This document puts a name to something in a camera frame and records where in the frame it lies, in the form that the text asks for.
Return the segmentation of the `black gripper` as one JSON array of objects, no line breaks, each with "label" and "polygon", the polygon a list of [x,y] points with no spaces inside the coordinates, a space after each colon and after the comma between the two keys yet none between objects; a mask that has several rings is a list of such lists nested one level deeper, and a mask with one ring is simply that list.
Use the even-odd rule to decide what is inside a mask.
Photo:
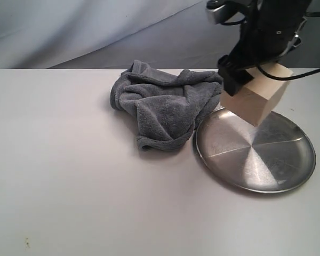
[{"label": "black gripper", "polygon": [[276,61],[288,51],[308,7],[309,1],[250,2],[238,43],[217,62],[223,89],[230,96],[254,79],[245,69]]}]

